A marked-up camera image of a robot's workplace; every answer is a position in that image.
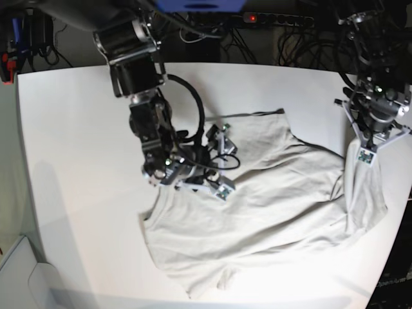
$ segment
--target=electrical cable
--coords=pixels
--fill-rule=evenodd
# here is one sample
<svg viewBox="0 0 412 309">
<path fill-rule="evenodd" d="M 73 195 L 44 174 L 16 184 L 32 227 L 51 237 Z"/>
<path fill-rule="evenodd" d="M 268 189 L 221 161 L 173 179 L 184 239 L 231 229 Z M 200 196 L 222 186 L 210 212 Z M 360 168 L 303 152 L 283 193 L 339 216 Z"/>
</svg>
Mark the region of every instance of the electrical cable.
<svg viewBox="0 0 412 309">
<path fill-rule="evenodd" d="M 189 142 L 194 140 L 194 146 L 201 147 L 201 138 L 203 137 L 203 127 L 204 127 L 204 123 L 205 123 L 205 114 L 204 114 L 204 108 L 203 108 L 203 103 L 201 101 L 201 98 L 200 98 L 198 92 L 195 90 L 195 88 L 192 85 L 190 85 L 186 80 L 184 80 L 184 79 L 182 79 L 182 78 L 180 78 L 176 75 L 172 75 L 172 74 L 168 74 L 167 76 L 170 80 L 173 80 L 173 81 L 181 84 L 182 86 L 186 87 L 191 92 L 191 94 L 193 95 L 193 97 L 196 100 L 196 103 L 197 103 L 198 108 L 199 108 L 199 113 L 200 113 L 198 131 L 191 138 L 184 138 L 183 142 L 185 142 L 185 140 L 190 140 Z M 172 138 L 173 138 L 173 141 L 174 141 L 174 145 L 176 146 L 176 148 L 177 148 L 179 154 L 182 156 L 182 158 L 184 158 L 190 164 L 201 167 L 203 169 L 210 169 L 212 171 L 217 171 L 217 172 L 218 171 L 232 171 L 232 170 L 238 169 L 240 167 L 241 162 L 240 162 L 239 158 L 237 158 L 236 156 L 234 156 L 232 154 L 227 154 L 226 156 L 233 157 L 237 161 L 238 164 L 237 164 L 237 166 L 234 166 L 234 167 L 216 168 L 216 167 L 213 167 L 213 166 L 201 164 L 201 163 L 196 162 L 195 160 L 191 159 L 190 156 L 180 146 L 180 142 L 182 142 L 182 141 L 179 140 L 179 138 L 177 137 L 176 130 L 174 129 L 174 127 L 172 125 L 172 119 L 171 119 L 169 109 L 165 108 L 164 111 L 165 111 L 165 114 L 166 114 L 166 119 L 168 119 L 171 131 L 172 131 Z"/>
<path fill-rule="evenodd" d="M 59 34 L 64 32 L 67 29 L 67 27 L 68 25 L 65 24 L 63 28 L 61 28 L 59 31 L 56 31 L 56 33 L 54 34 L 54 46 L 56 47 L 56 49 L 59 46 L 59 40 L 58 40 Z"/>
<path fill-rule="evenodd" d="M 236 34 L 239 36 L 241 42 L 243 43 L 243 46 L 246 48 L 247 53 L 250 57 L 250 59 L 254 62 L 254 64 L 258 64 L 258 60 L 256 58 L 256 56 L 253 54 L 252 50 L 250 50 L 249 46 L 246 44 L 245 40 L 243 39 L 242 35 L 240 34 L 238 29 L 234 29 L 234 31 L 236 32 Z"/>
<path fill-rule="evenodd" d="M 247 57 L 246 57 L 246 54 L 243 52 L 245 48 L 239 43 L 239 41 L 237 40 L 237 38 L 236 38 L 236 36 L 234 35 L 233 31 L 231 32 L 231 34 L 232 34 L 233 41 L 234 41 L 234 44 L 233 44 L 233 45 L 235 45 L 236 47 L 239 48 L 239 51 L 240 51 L 240 53 L 242 54 L 243 58 L 245 59 L 245 62 L 246 62 L 246 63 L 250 63 L 249 60 L 248 60 Z"/>
<path fill-rule="evenodd" d="M 200 42 L 200 41 L 206 39 L 206 37 L 203 35 L 203 36 L 201 36 L 199 39 L 196 39 L 196 40 L 193 40 L 193 41 L 187 41 L 186 39 L 183 38 L 182 30 L 183 30 L 183 28 L 180 28 L 180 30 L 179 30 L 179 36 L 180 36 L 180 39 L 181 39 L 184 43 L 186 43 L 186 44 L 197 43 L 197 42 Z"/>
<path fill-rule="evenodd" d="M 189 23 L 185 23 L 183 21 L 180 21 L 174 15 L 171 15 L 171 14 L 168 14 L 168 13 L 165 13 L 165 12 L 161 11 L 156 6 L 156 4 L 153 2 L 153 0 L 141 0 L 141 2 L 145 3 L 151 10 L 154 10 L 156 13 L 158 13 L 163 18 L 171 21 L 172 23 L 176 24 L 177 26 L 179 26 L 180 28 L 183 28 L 184 30 L 186 30 L 188 32 L 195 33 L 199 36 L 208 37 L 210 39 L 221 39 L 222 38 L 222 35 L 217 35 L 217 34 L 214 34 L 214 33 L 206 33 L 206 32 L 199 31 L 199 30 L 193 28 Z"/>
<path fill-rule="evenodd" d="M 205 129 L 204 129 L 205 109 L 203 107 L 203 102 L 201 100 L 201 97 L 199 96 L 199 93 L 196 91 L 196 89 L 192 85 L 190 85 L 186 80 L 180 78 L 179 76 L 173 75 L 173 74 L 168 74 L 167 77 L 169 78 L 169 80 L 177 82 L 178 84 L 182 85 L 187 90 L 189 90 L 194 100 L 196 101 L 196 105 L 199 110 L 199 126 L 198 126 L 197 132 L 192 137 L 184 138 L 182 142 L 183 143 L 194 142 L 195 145 L 201 145 L 201 140 L 205 132 Z"/>
<path fill-rule="evenodd" d="M 54 46 L 52 46 L 51 48 L 53 48 L 53 51 L 56 53 L 56 55 L 60 56 L 61 58 L 63 58 L 64 61 L 66 61 L 69 67 L 74 68 L 70 61 L 67 60 L 67 58 L 65 58 L 65 56 L 63 56 Z"/>
</svg>

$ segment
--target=white t-shirt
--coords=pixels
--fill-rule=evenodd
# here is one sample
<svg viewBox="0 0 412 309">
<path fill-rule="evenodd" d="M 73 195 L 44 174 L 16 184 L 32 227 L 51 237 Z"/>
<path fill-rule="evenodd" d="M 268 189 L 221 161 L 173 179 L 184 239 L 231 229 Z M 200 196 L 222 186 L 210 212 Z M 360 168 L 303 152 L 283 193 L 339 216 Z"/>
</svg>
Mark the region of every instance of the white t-shirt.
<svg viewBox="0 0 412 309">
<path fill-rule="evenodd" d="M 265 267 L 355 241 L 386 214 L 378 161 L 344 160 L 295 138 L 282 113 L 229 118 L 241 167 L 227 202 L 206 192 L 160 189 L 144 221 L 156 266 L 198 297 L 242 268 Z"/>
</svg>

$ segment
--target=white table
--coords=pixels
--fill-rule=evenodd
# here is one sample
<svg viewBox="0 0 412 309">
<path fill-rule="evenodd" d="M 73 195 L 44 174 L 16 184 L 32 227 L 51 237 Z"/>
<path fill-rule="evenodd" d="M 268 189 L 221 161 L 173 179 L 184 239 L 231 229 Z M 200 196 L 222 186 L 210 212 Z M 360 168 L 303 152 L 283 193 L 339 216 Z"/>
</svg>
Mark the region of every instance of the white table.
<svg viewBox="0 0 412 309">
<path fill-rule="evenodd" d="M 298 138 L 344 155 L 348 123 L 333 104 L 343 98 L 336 73 L 236 64 L 167 69 L 195 86 L 209 116 L 284 108 Z M 194 129 L 197 110 L 189 93 L 173 82 L 164 88 L 176 126 Z M 19 96 L 46 257 L 79 308 L 198 308 L 214 302 L 238 303 L 236 308 L 359 309 L 368 303 L 412 185 L 412 138 L 381 152 L 389 212 L 354 246 L 245 272 L 230 290 L 211 289 L 190 301 L 155 268 L 145 247 L 138 213 L 153 205 L 156 189 L 140 174 L 143 156 L 129 129 L 129 101 L 113 96 L 108 69 L 21 75 Z M 412 125 L 412 113 L 404 121 Z"/>
</svg>

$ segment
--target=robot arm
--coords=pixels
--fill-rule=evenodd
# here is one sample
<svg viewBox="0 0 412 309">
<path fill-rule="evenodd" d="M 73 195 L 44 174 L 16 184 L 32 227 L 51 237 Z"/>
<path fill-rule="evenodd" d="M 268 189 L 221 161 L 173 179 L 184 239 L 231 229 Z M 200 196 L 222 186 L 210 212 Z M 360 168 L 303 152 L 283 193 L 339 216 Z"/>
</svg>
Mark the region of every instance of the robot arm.
<svg viewBox="0 0 412 309">
<path fill-rule="evenodd" d="M 185 2 L 159 1 L 163 6 L 172 2 L 184 5 Z M 344 89 L 348 100 L 336 102 L 345 108 L 362 141 L 360 160 L 371 164 L 379 147 L 410 132 L 409 128 L 396 122 L 409 111 L 409 84 L 396 74 L 399 45 L 390 35 L 393 32 L 391 25 L 385 22 L 380 0 L 330 1 L 343 28 L 341 44 L 351 46 L 357 54 L 357 81 L 352 83 L 344 72 L 340 72 L 348 85 Z M 235 9 L 225 7 L 225 10 L 233 11 L 239 10 L 244 0 L 226 2 L 240 5 Z M 49 0 L 41 1 L 37 6 L 77 28 L 93 31 L 95 44 L 106 58 L 115 96 L 131 100 L 129 123 L 142 143 L 145 158 L 142 172 L 149 181 L 153 185 L 205 189 L 226 200 L 235 186 L 223 172 L 240 165 L 234 156 L 237 148 L 227 138 L 226 128 L 216 126 L 206 134 L 208 144 L 202 145 L 205 115 L 201 98 L 189 83 L 166 74 L 159 55 L 162 42 L 152 34 L 149 12 L 156 9 L 152 0 L 122 0 L 117 1 L 116 6 L 110 0 L 100 0 L 99 4 L 92 0 Z M 203 9 L 218 10 L 214 6 Z M 164 12 L 158 13 L 173 20 Z M 218 33 L 208 33 L 207 36 L 219 37 Z M 158 66 L 154 56 L 160 59 Z M 187 88 L 197 103 L 200 121 L 198 131 L 192 137 L 187 137 L 186 131 L 174 130 L 170 105 L 160 90 L 167 80 Z M 400 133 L 391 137 L 394 127 Z M 237 165 L 225 166 L 226 161 L 233 160 Z"/>
</svg>

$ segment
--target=white cloth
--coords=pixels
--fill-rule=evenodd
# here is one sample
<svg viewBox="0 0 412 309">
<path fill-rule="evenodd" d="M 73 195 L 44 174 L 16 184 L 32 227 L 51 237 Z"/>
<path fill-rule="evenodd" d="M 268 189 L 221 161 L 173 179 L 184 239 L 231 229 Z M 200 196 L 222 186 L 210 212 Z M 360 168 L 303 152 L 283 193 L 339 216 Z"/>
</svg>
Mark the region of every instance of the white cloth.
<svg viewBox="0 0 412 309">
<path fill-rule="evenodd" d="M 190 297 L 225 288 L 245 267 L 301 259 L 355 241 L 386 214 L 378 161 L 344 160 L 295 138 L 284 114 L 230 118 L 242 166 L 227 202 L 162 188 L 145 238 L 156 266 Z"/>
</svg>

